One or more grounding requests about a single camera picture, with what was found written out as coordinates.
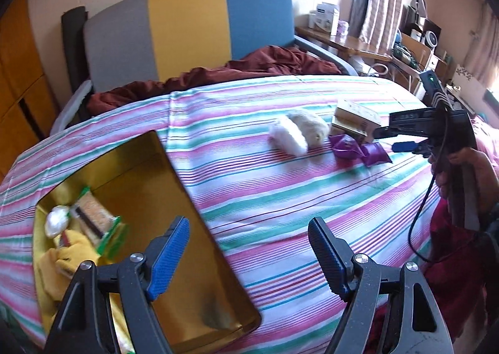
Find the person's right hand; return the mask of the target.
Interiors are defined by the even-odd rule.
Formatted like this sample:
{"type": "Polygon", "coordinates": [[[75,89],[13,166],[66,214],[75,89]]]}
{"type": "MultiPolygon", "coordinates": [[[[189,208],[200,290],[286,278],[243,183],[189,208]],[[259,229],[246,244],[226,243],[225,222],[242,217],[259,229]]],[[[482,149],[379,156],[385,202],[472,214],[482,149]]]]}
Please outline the person's right hand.
{"type": "MultiPolygon", "coordinates": [[[[452,165],[471,165],[474,168],[474,176],[478,193],[478,211],[480,214],[488,214],[498,203],[498,178],[488,156],[472,148],[463,148],[459,152],[450,154],[448,160],[452,165]]],[[[431,173],[436,176],[436,186],[439,195],[448,199],[449,183],[448,173],[438,168],[436,156],[431,155],[428,159],[431,165],[431,173]]]]}

